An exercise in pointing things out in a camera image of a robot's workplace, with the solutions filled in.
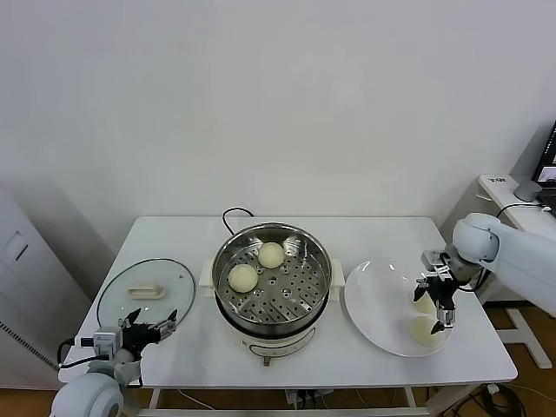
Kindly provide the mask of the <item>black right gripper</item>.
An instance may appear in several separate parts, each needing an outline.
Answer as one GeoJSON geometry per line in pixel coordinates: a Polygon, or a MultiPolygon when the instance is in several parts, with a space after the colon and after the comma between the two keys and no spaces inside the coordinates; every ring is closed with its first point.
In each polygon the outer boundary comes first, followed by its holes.
{"type": "Polygon", "coordinates": [[[451,329],[455,323],[455,304],[453,294],[457,290],[457,281],[453,278],[442,280],[439,276],[428,276],[416,280],[413,302],[419,301],[423,296],[429,295],[438,307],[431,334],[437,334],[451,329]]]}

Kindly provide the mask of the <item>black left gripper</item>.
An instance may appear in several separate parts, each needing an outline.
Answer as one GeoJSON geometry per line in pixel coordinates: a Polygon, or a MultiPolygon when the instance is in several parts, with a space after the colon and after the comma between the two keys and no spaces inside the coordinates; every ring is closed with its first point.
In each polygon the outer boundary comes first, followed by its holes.
{"type": "Polygon", "coordinates": [[[142,309],[137,308],[118,320],[118,327],[122,331],[122,347],[131,353],[141,353],[149,344],[156,344],[170,337],[177,326],[175,309],[166,320],[159,321],[153,327],[150,325],[134,325],[142,309]]]}

